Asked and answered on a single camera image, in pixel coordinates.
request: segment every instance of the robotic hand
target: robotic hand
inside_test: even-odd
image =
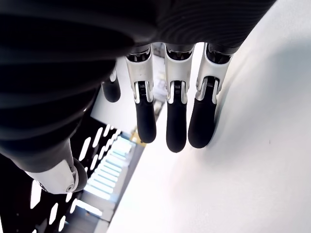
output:
[[[51,193],[83,189],[69,138],[102,84],[120,98],[115,59],[126,56],[142,141],[156,137],[152,43],[164,42],[167,145],[186,143],[193,48],[204,42],[188,130],[192,146],[214,132],[216,95],[232,55],[275,0],[0,0],[0,153]]]
[[[173,152],[180,152],[186,144],[187,91],[190,83],[193,48],[193,44],[166,44],[165,46],[166,88],[168,92],[166,142],[168,148]],[[193,147],[203,148],[212,138],[217,104],[216,95],[222,88],[234,51],[224,50],[224,48],[217,50],[217,48],[205,43],[188,132],[189,142]],[[152,142],[156,137],[151,55],[152,46],[146,45],[136,47],[126,56],[136,103],[138,133],[145,143]]]

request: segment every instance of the black rubber fingertip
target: black rubber fingertip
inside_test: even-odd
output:
[[[106,82],[102,83],[104,95],[106,99],[111,102],[117,102],[121,97],[121,90],[118,78],[114,82],[107,80]]]
[[[137,130],[144,143],[151,143],[156,138],[156,118],[153,102],[141,99],[136,103]]]
[[[167,103],[166,144],[170,151],[178,153],[185,147],[187,140],[187,104],[181,101]]]
[[[188,130],[189,143],[195,148],[205,147],[214,134],[216,104],[210,98],[194,100],[193,112]]]
[[[87,174],[86,171],[84,170],[83,165],[76,159],[73,158],[73,164],[76,167],[78,171],[78,176],[79,176],[79,183],[77,188],[75,189],[75,192],[79,192],[84,189],[87,183]]]

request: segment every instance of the white wall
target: white wall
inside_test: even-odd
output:
[[[309,0],[279,0],[249,35],[218,97],[208,147],[170,152],[164,108],[109,233],[311,232],[310,9]]]

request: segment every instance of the white plastic part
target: white plastic part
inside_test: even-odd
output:
[[[197,91],[201,90],[204,77],[213,76],[220,80],[218,90],[217,90],[217,94],[218,94],[222,89],[223,82],[225,80],[225,75],[227,73],[232,57],[225,64],[213,63],[207,58],[207,55],[206,55],[206,51],[208,49],[207,47],[208,45],[207,43],[205,43],[203,54],[202,54],[202,59],[201,59],[201,64],[200,64],[200,69],[199,69],[199,74],[198,74],[198,79],[197,79],[196,89]]]
[[[70,199],[72,198],[72,193],[67,193],[65,202],[68,203]]]
[[[110,79],[111,82],[114,82],[114,81],[117,79],[117,71],[116,71],[116,68],[113,69],[112,73],[110,74],[109,79]]]
[[[105,146],[102,147],[101,151],[99,152],[98,160],[101,160],[103,158],[104,152],[105,152]]]
[[[103,214],[99,209],[97,209],[94,206],[91,206],[91,205],[89,205],[89,204],[87,204],[81,200],[77,201],[77,206],[79,206],[80,208],[85,209],[86,211],[88,211],[92,214],[95,214],[99,217],[102,216],[102,214]]]
[[[106,137],[108,135],[109,130],[110,130],[110,125],[108,124],[108,125],[106,125],[106,129],[104,131],[103,137]]]
[[[108,185],[108,186],[110,186],[112,188],[114,188],[116,186],[115,182],[113,182],[111,180],[108,180],[108,179],[106,179],[104,177],[101,177],[101,176],[96,176],[93,180],[94,181],[99,181],[101,183],[104,183],[104,184],[106,184],[106,185]]]
[[[2,223],[1,223],[1,216],[0,216],[0,233],[3,233]]]
[[[110,199],[110,195],[91,186],[91,185],[86,185],[85,188],[84,188],[85,191],[89,192],[89,193],[92,193],[94,195],[96,195],[97,197],[100,197],[102,199],[105,199],[105,200],[109,200]]]
[[[143,62],[131,62],[127,57],[125,57],[133,92],[135,92],[135,83],[139,81],[148,81],[150,91],[152,91],[154,83],[152,46],[150,47],[150,53],[151,54],[148,59]]]
[[[66,194],[73,192],[79,182],[78,171],[75,167],[74,169],[76,179],[74,179],[73,172],[71,172],[66,160],[61,161],[55,167],[44,172],[33,173],[26,171],[26,173],[42,184],[47,192]]]
[[[73,211],[76,208],[76,204],[77,204],[77,198],[75,200],[73,200],[69,213],[71,213],[71,214],[73,213]]]
[[[85,141],[84,141],[84,144],[82,146],[82,149],[81,149],[81,153],[80,153],[80,156],[79,156],[79,161],[82,161],[85,156],[86,156],[86,151],[88,149],[88,146],[89,146],[89,143],[91,142],[91,138],[88,137]]]
[[[96,162],[97,162],[97,159],[98,159],[98,155],[96,154],[93,158],[93,161],[92,161],[92,164],[91,164],[91,167],[89,168],[90,171],[92,171],[96,165]]]
[[[58,232],[61,232],[65,225],[66,216],[63,216],[59,221]]]
[[[103,132],[103,128],[100,127],[97,130],[97,133],[96,133],[96,136],[95,136],[95,139],[94,139],[94,142],[93,142],[93,148],[97,147],[99,139],[101,138],[102,132]]]
[[[101,175],[102,177],[105,177],[111,181],[114,181],[114,182],[117,182],[118,181],[118,178],[113,176],[113,175],[110,175],[109,173],[107,172],[104,172],[104,171],[101,171],[100,169],[95,169],[95,173]]]
[[[106,167],[112,169],[112,170],[115,170],[117,172],[121,172],[122,169],[120,167],[117,167],[117,166],[114,166],[113,164],[110,164],[110,163],[107,163],[107,161],[105,162],[104,164]]]
[[[57,214],[57,209],[58,209],[58,203],[55,203],[55,205],[51,208],[51,214],[50,214],[50,219],[49,219],[49,225],[51,225],[55,219],[56,219],[56,214]]]
[[[102,166],[102,167],[100,167],[100,169],[101,169],[102,171],[105,171],[105,172],[107,172],[107,173],[109,173],[109,174],[111,174],[111,175],[113,175],[113,176],[116,176],[116,177],[118,177],[118,176],[120,175],[119,172],[116,172],[116,171],[114,171],[114,170],[112,170],[112,169],[110,169],[110,168],[108,168],[108,167],[106,167],[106,166]]]
[[[42,188],[40,184],[36,180],[33,180],[30,197],[30,209],[33,209],[40,202],[41,191]]]
[[[174,60],[168,56],[165,46],[165,73],[166,73],[166,90],[170,93],[172,81],[184,81],[186,83],[186,93],[189,89],[191,64],[192,64],[193,51],[186,60]]]

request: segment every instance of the ribbed black surface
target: ribbed black surface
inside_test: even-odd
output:
[[[238,47],[275,0],[178,0],[158,22],[159,38]]]

